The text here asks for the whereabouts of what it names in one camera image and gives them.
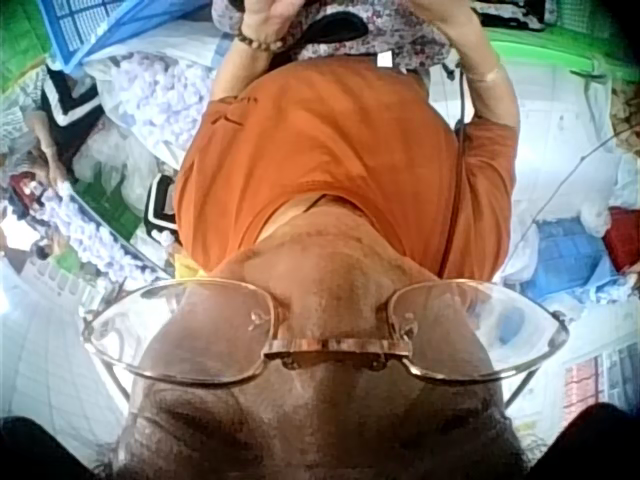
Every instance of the tiled floor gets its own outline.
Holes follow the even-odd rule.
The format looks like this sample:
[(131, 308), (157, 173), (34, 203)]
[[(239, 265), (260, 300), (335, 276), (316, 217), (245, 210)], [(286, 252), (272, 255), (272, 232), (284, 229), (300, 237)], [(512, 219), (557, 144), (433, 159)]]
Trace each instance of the tiled floor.
[(9, 309), (0, 316), (0, 414), (34, 419), (94, 465), (124, 418), (81, 344), (76, 319), (33, 295), (6, 263), (1, 282)]

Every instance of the eyeglass lens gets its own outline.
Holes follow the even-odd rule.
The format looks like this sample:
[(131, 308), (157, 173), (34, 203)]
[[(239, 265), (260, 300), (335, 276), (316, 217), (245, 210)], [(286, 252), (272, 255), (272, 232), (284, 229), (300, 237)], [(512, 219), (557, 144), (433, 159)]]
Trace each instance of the eyeglass lens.
[(102, 353), (133, 367), (195, 380), (251, 371), (271, 329), (271, 304), (237, 283), (152, 286), (118, 302), (94, 324)]
[(389, 310), (395, 330), (412, 341), (412, 362), (455, 378), (534, 360), (558, 329), (535, 303), (482, 282), (416, 285), (398, 293)]

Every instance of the green trim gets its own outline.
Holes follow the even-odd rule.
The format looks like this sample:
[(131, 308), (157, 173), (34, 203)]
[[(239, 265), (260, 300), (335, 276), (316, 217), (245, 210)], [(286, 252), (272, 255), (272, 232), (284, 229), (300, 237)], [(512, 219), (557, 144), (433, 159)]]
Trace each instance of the green trim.
[(592, 71), (594, 58), (602, 58), (613, 77), (640, 81), (640, 68), (633, 65), (633, 60), (612, 57), (613, 54), (626, 57), (628, 49), (622, 41), (593, 38), (561, 27), (550, 27), (544, 32), (497, 28), (487, 31), (491, 44), (502, 58), (586, 72)]

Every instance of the eyeglass frame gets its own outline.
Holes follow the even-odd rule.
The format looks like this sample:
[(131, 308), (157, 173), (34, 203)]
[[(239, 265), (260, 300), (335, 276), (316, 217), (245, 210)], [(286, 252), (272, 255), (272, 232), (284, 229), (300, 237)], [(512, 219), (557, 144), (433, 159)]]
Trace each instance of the eyeglass frame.
[[(522, 362), (513, 367), (502, 368), (498, 370), (493, 370), (490, 373), (483, 373), (478, 375), (472, 375), (466, 378), (455, 378), (450, 375), (445, 375), (441, 373), (432, 372), (430, 370), (423, 369), (418, 367), (417, 365), (411, 362), (411, 354), (413, 349), (413, 344), (411, 340), (400, 338), (400, 334), (396, 332), (395, 325), (392, 321), (394, 318), (393, 315), (393, 306), (397, 298), (404, 292), (414, 289), (420, 286), (428, 286), (428, 285), (441, 285), (443, 282), (449, 284), (462, 284), (462, 285), (491, 285), (493, 287), (500, 287), (498, 285), (494, 285), (488, 282), (480, 282), (476, 280), (439, 280), (439, 281), (431, 281), (431, 282), (422, 282), (413, 285), (409, 285), (400, 290), (394, 292), (386, 303), (386, 322), (388, 332), (391, 338), (388, 339), (356, 339), (356, 338), (329, 338), (329, 339), (313, 339), (313, 338), (294, 338), (294, 339), (278, 339), (277, 334), (279, 331), (275, 328), (277, 322), (277, 314), (274, 307), (274, 299), (271, 294), (266, 292), (265, 290), (256, 287), (255, 285), (251, 285), (249, 283), (240, 282), (236, 280), (227, 280), (227, 279), (219, 279), (219, 278), (195, 278), (188, 280), (164, 280), (158, 283), (154, 283), (151, 285), (147, 285), (145, 287), (139, 288), (130, 292), (128, 295), (118, 300), (117, 302), (113, 302), (100, 310), (99, 313), (93, 315), (92, 312), (87, 312), (87, 315), (83, 316), (84, 327), (82, 329), (82, 341), (84, 343), (85, 348), (97, 356), (103, 365), (105, 362), (112, 366), (116, 366), (126, 370), (132, 375), (143, 378), (146, 380), (152, 380), (162, 383), (167, 383), (171, 385), (178, 385), (182, 387), (189, 388), (201, 388), (201, 389), (222, 389), (222, 388), (231, 388), (239, 385), (243, 385), (249, 383), (262, 375), (266, 370), (269, 363), (273, 361), (280, 360), (282, 365), (288, 370), (296, 370), (299, 368), (299, 365), (294, 360), (295, 355), (304, 355), (304, 354), (315, 354), (315, 353), (323, 353), (323, 354), (334, 354), (335, 357), (339, 357), (340, 355), (347, 357), (360, 357), (365, 358), (365, 356), (371, 357), (371, 362), (368, 367), (365, 367), (371, 371), (381, 371), (386, 368), (387, 364), (391, 360), (398, 361), (405, 369), (405, 371), (415, 378), (416, 380), (437, 384), (437, 385), (448, 385), (448, 386), (468, 386), (468, 385), (482, 385), (486, 383), (498, 382), (501, 380), (505, 380), (507, 378), (514, 377), (516, 375), (520, 375), (523, 373), (528, 373), (525, 377), (523, 383), (528, 383), (531, 380), (531, 377), (535, 375), (538, 368), (544, 361), (555, 355), (569, 340), (569, 329), (560, 315), (557, 313), (552, 313), (547, 310), (544, 306), (539, 303), (525, 297), (524, 295), (511, 291), (516, 295), (521, 296), (524, 300), (531, 302), (536, 305), (544, 312), (546, 312), (551, 318), (553, 318), (558, 323), (558, 328), (554, 331), (551, 336), (551, 339), (548, 342), (548, 350), (537, 357), (528, 360), (526, 362)], [(105, 314), (113, 305), (125, 301), (127, 298), (139, 294), (139, 292), (143, 290), (148, 290), (151, 288), (162, 288), (165, 286), (171, 285), (187, 285), (187, 284), (224, 284), (224, 285), (238, 285), (243, 288), (248, 288), (250, 290), (258, 292), (261, 296), (264, 296), (267, 299), (267, 303), (269, 306), (270, 313), (270, 327), (269, 327), (269, 335), (267, 340), (265, 341), (265, 346), (263, 347), (260, 353), (260, 360), (247, 372), (242, 375), (237, 375), (236, 377), (222, 380), (202, 380), (202, 379), (189, 379), (184, 376), (176, 376), (165, 373), (154, 373), (150, 370), (141, 369), (135, 367), (129, 363), (123, 362), (122, 360), (118, 360), (105, 352), (103, 352), (100, 348), (98, 348), (93, 343), (93, 333), (94, 328), (93, 325), (95, 322), (100, 320), (103, 314)], [(559, 333), (563, 334), (560, 341), (553, 342), (552, 340)]]

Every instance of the beaded bracelet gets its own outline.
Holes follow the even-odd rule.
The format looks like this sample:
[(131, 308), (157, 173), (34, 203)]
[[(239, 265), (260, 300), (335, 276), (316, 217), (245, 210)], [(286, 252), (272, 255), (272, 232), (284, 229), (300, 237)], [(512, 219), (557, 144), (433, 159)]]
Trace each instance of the beaded bracelet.
[(254, 40), (252, 38), (247, 37), (244, 33), (242, 33), (242, 30), (238, 31), (238, 35), (236, 36), (236, 39), (244, 43), (249, 48), (252, 48), (254, 50), (260, 50), (262, 52), (276, 53), (280, 49), (282, 49), (282, 46), (284, 45), (281, 40), (278, 40), (277, 42), (272, 42), (272, 43), (265, 43), (265, 42), (260, 42), (258, 40)]

